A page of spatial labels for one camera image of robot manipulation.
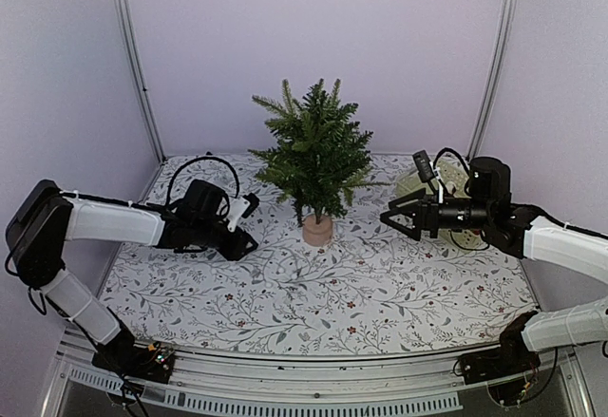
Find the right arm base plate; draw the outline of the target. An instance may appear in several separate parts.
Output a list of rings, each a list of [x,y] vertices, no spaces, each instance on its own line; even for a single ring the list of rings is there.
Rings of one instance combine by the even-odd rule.
[[[535,352],[492,348],[458,357],[457,366],[467,385],[523,373],[541,365]]]

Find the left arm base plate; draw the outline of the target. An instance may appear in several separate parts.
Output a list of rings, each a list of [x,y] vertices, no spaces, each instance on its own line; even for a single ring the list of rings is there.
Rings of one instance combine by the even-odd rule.
[[[161,342],[145,347],[132,343],[99,345],[92,365],[120,376],[168,384],[175,365],[175,350]]]

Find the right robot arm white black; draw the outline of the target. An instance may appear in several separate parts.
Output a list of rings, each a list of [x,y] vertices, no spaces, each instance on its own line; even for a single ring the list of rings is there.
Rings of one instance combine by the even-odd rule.
[[[478,157],[468,167],[467,196],[448,197],[420,189],[389,203],[381,221],[418,240],[424,232],[477,230],[488,245],[519,259],[540,260],[600,282],[607,280],[607,236],[561,222],[536,205],[511,200],[510,168],[492,157]],[[576,346],[607,338],[607,300],[554,312],[530,312],[500,335],[491,367],[510,375],[528,353]]]

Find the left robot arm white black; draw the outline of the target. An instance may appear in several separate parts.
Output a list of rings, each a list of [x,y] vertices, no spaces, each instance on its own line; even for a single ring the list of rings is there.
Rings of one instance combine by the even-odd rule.
[[[237,261],[257,248],[238,222],[258,205],[253,193],[231,198],[203,180],[163,205],[80,195],[41,180],[6,229],[7,271],[40,293],[41,313],[52,307],[87,334],[119,372],[131,373],[141,365],[142,351],[130,329],[67,269],[66,243],[133,243],[176,254],[213,249]]]

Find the small green christmas tree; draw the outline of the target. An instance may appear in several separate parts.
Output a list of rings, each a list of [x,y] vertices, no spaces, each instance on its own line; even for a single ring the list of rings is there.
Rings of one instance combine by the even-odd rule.
[[[264,164],[256,179],[280,191],[278,203],[292,202],[303,241],[313,247],[332,240],[333,221],[348,214],[357,189],[382,184],[371,180],[373,133],[360,129],[358,104],[342,103],[340,89],[339,79],[331,89],[319,80],[298,100],[283,80],[279,100],[252,97],[271,114],[265,125],[276,140],[250,151]]]

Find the pale green plastic basket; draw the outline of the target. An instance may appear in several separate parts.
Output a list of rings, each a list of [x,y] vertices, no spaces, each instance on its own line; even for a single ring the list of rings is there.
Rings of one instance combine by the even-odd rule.
[[[438,160],[437,166],[441,180],[446,185],[445,193],[458,198],[467,198],[465,184],[468,180],[468,173],[465,171],[465,168],[460,161],[453,155],[447,153]],[[428,194],[432,193],[425,184],[421,183],[416,168],[412,166],[406,173],[403,173],[397,178],[394,196],[399,198],[421,188],[425,188]],[[470,230],[456,232],[453,230],[441,229],[438,231],[438,236],[447,241],[451,246],[465,251],[466,253],[482,251],[489,248],[489,246],[482,241],[481,236],[473,236],[470,233]]]

